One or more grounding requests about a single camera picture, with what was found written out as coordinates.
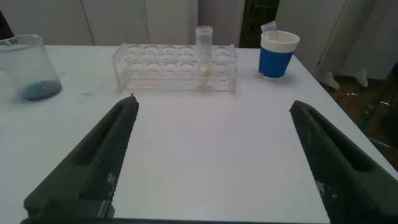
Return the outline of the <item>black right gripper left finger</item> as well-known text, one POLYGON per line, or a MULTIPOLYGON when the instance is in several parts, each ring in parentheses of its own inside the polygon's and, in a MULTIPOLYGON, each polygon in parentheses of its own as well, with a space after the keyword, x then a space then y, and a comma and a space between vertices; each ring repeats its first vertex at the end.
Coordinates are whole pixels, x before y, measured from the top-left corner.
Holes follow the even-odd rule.
POLYGON ((134 96, 117 102, 27 196, 29 217, 95 217, 110 206, 139 111, 134 96))

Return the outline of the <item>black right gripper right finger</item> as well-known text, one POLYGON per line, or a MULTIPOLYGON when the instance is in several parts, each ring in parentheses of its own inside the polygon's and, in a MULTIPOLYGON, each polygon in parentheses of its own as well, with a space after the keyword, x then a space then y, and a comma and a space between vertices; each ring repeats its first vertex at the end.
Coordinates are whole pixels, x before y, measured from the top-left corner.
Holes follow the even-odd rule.
POLYGON ((290 114, 330 222, 397 223, 397 179, 312 106, 290 114))

